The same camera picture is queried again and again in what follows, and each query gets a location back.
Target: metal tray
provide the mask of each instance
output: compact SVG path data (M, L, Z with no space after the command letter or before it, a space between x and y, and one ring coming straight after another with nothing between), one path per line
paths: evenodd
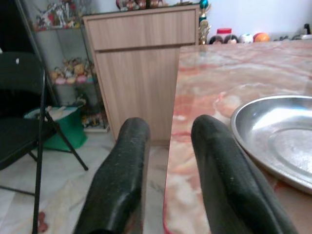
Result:
M268 171L312 194L312 97L273 96L232 114L242 148Z

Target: wooden cabinet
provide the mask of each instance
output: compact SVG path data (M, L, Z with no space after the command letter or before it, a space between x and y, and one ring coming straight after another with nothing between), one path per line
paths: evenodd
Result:
M154 144L170 140L179 48L198 42L198 5L84 17L116 139L141 117Z

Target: cabinet door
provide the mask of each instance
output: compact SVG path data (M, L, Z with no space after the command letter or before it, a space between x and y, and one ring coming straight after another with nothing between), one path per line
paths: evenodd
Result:
M141 117L152 141L170 140L179 48L96 54L114 137L127 118Z

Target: tiled floor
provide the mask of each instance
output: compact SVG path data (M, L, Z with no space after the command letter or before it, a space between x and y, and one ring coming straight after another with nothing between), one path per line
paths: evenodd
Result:
M108 134L89 134L77 150L89 171L85 172L72 154L44 151L40 210L46 213L47 234L70 234L78 219L86 193L114 142ZM162 203L168 149L152 147L150 152L144 233L162 232ZM25 156L0 172L0 184L34 191L36 163ZM0 190L0 234L30 234L34 198Z

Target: pink marble tabletop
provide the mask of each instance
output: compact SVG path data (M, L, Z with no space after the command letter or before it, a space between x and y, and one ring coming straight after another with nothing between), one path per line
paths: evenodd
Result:
M191 143L194 119L229 126L243 103L271 95L312 95L312 40L181 48L166 178L166 234L209 234ZM263 171L300 234L312 233L312 195Z

